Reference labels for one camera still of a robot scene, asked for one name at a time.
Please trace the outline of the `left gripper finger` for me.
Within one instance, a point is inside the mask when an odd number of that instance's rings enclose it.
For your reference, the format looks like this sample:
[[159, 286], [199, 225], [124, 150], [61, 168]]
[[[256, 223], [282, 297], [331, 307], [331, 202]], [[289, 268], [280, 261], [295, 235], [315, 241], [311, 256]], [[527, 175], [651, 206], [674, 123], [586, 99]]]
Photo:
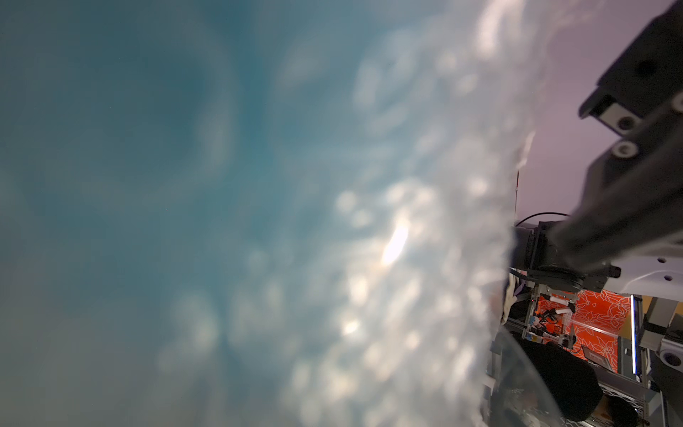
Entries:
[[682, 3], [645, 26], [579, 110], [619, 135], [549, 240], [576, 270], [682, 256]]

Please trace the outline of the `blue plastic wine glass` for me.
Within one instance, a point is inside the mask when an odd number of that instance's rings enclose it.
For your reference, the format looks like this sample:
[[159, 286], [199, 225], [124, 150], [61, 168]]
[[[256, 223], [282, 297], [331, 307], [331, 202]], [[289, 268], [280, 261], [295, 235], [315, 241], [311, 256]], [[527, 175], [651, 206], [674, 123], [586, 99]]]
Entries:
[[185, 32], [223, 2], [2, 3], [2, 425], [147, 426], [217, 172]]

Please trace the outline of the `clear bubble wrap sheet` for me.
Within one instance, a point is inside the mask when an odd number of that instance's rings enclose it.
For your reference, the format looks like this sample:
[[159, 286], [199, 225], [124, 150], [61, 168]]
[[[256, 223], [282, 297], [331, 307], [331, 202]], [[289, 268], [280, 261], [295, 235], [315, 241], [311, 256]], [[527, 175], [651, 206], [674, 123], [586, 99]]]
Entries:
[[546, 1], [228, 1], [147, 426], [473, 426]]

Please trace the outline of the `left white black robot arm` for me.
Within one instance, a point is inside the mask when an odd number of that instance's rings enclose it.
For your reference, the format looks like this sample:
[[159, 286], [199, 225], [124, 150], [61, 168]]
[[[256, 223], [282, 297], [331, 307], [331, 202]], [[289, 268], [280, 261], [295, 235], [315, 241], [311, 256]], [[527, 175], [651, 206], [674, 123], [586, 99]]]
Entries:
[[581, 201], [542, 234], [550, 270], [611, 278], [619, 293], [682, 297], [682, 4], [643, 28], [578, 115], [616, 133]]

